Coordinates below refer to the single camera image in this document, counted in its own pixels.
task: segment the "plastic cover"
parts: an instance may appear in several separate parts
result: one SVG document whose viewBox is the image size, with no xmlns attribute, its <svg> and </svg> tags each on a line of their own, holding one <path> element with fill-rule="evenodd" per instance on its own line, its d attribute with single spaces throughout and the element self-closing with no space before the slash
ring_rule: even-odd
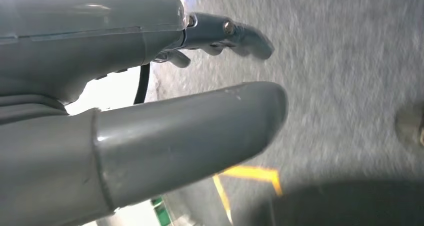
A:
<svg viewBox="0 0 424 226">
<path fill-rule="evenodd" d="M 187 24 L 182 0 L 0 0 L 3 41 L 25 36 L 180 31 Z"/>
</svg>

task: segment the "yellow road marking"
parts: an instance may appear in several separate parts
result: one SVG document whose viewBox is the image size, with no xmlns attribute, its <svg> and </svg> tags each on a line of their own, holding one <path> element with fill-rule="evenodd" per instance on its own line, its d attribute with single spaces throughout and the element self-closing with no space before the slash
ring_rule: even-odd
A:
<svg viewBox="0 0 424 226">
<path fill-rule="evenodd" d="M 230 201 L 228 200 L 227 194 L 225 193 L 223 184 L 221 183 L 220 177 L 218 175 L 214 175 L 213 182 L 215 183 L 215 187 L 217 188 L 219 197 L 221 198 L 222 205 L 224 206 L 224 210 L 226 212 L 226 216 L 231 224 L 233 224 L 233 219 L 231 218 L 231 208 Z"/>
<path fill-rule="evenodd" d="M 283 194 L 280 185 L 279 173 L 275 169 L 251 166 L 234 166 L 220 173 L 220 175 L 270 182 L 272 183 L 274 190 L 278 196 L 282 196 Z M 221 198 L 222 205 L 224 206 L 224 209 L 226 211 L 228 220 L 231 224 L 233 224 L 233 219 L 231 218 L 230 201 L 228 200 L 227 194 L 224 190 L 224 187 L 222 186 L 223 184 L 221 183 L 220 177 L 215 174 L 212 178 L 215 187 L 217 188 L 219 197 Z"/>
<path fill-rule="evenodd" d="M 220 173 L 220 175 L 270 182 L 272 183 L 278 196 L 282 196 L 283 194 L 280 185 L 279 173 L 275 169 L 251 166 L 235 166 L 225 170 L 224 172 Z"/>
</svg>

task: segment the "screw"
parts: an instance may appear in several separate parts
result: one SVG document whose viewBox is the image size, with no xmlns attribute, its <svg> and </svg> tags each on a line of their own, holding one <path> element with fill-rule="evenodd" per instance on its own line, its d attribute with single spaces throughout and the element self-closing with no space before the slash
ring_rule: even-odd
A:
<svg viewBox="0 0 424 226">
<path fill-rule="evenodd" d="M 224 22 L 224 32 L 228 35 L 234 34 L 234 23 L 232 21 Z"/>
</svg>

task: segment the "asphalt ground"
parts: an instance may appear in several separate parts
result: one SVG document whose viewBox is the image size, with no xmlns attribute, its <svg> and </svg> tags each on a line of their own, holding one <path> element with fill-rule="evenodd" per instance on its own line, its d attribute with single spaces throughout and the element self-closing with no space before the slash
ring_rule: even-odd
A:
<svg viewBox="0 0 424 226">
<path fill-rule="evenodd" d="M 216 57 L 189 51 L 192 64 L 187 69 L 168 64 L 154 68 L 158 96 L 172 98 L 245 81 L 283 85 L 289 98 L 286 124 L 263 154 L 245 163 L 278 170 L 283 198 L 305 187 L 325 195 L 325 185 L 344 180 L 409 185 L 423 178 L 424 154 L 399 142 L 395 116 L 402 106 L 424 100 L 424 0 L 188 2 L 193 11 L 257 27 L 269 36 L 275 53 L 258 62 L 231 51 Z M 261 225 L 253 217 L 260 205 L 277 197 L 272 185 L 225 176 L 221 180 L 234 225 Z M 211 178 L 169 195 L 183 202 L 181 211 L 207 226 L 230 225 Z M 411 200 L 422 201 L 416 195 Z"/>
</svg>

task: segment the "green object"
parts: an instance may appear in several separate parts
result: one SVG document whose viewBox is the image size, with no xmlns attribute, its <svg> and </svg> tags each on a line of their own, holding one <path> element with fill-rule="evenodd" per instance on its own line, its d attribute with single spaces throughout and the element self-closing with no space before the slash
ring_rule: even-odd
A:
<svg viewBox="0 0 424 226">
<path fill-rule="evenodd" d="M 168 214 L 167 208 L 165 207 L 164 201 L 161 197 L 151 200 L 151 203 L 154 207 L 157 218 L 161 226 L 168 226 L 171 224 L 171 218 Z"/>
</svg>

